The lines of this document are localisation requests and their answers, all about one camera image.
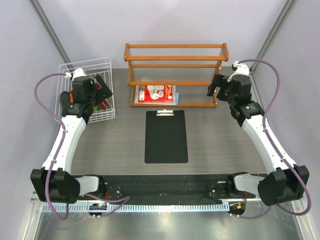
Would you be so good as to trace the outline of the orange plate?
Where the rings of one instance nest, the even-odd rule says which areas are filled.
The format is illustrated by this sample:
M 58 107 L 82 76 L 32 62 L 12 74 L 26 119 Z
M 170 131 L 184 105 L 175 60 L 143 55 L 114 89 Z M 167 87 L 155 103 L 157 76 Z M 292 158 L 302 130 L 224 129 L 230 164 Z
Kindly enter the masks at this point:
M 69 98 L 70 98 L 70 102 L 73 103 L 74 102 L 73 88 L 69 92 Z

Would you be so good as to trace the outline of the dark teal plate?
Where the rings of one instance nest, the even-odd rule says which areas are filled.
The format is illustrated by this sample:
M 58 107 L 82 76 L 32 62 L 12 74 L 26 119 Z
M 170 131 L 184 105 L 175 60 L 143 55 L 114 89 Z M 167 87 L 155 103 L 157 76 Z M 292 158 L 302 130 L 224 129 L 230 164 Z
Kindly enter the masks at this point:
M 71 104 L 71 97 L 70 97 L 70 93 L 68 91 L 63 91 L 60 95 L 59 95 L 59 102 L 60 102 L 60 106 L 62 108 L 65 107 L 69 107 Z

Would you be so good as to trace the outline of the red floral plate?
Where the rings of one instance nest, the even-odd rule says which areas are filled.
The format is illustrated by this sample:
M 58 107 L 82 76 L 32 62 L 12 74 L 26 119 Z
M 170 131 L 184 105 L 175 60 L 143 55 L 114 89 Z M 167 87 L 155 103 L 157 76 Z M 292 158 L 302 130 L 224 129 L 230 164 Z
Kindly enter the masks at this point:
M 101 103 L 97 105 L 96 110 L 104 111 L 104 110 L 107 110 L 108 108 L 110 108 L 109 102 L 107 101 L 107 99 L 104 99 Z

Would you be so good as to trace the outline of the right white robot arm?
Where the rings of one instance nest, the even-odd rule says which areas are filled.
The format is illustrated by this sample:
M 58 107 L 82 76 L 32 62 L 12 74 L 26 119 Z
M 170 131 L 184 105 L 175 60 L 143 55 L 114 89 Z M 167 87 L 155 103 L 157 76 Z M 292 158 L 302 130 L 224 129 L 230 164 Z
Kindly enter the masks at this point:
M 219 73 L 214 75 L 208 87 L 210 97 L 219 88 L 217 98 L 229 104 L 231 116 L 254 143 L 267 173 L 265 177 L 234 173 L 225 186 L 226 193 L 236 198 L 247 192 L 260 197 L 267 206 L 300 200 L 310 176 L 309 170 L 306 166 L 298 166 L 277 141 L 264 118 L 264 110 L 252 100 L 251 87 L 247 75 L 228 77 Z

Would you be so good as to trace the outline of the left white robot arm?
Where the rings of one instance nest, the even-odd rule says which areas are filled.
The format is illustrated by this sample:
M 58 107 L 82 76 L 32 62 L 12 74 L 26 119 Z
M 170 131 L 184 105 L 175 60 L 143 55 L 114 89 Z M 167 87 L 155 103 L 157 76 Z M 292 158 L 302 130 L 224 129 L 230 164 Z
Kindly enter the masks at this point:
M 60 94 L 61 117 L 53 117 L 60 129 L 52 150 L 40 169 L 33 169 L 30 180 L 42 202 L 74 204 L 90 194 L 100 200 L 107 192 L 99 176 L 71 175 L 72 160 L 79 139 L 94 113 L 94 108 L 112 97 L 112 90 L 100 75 L 90 78 L 82 68 L 64 73 L 71 80 L 70 91 Z

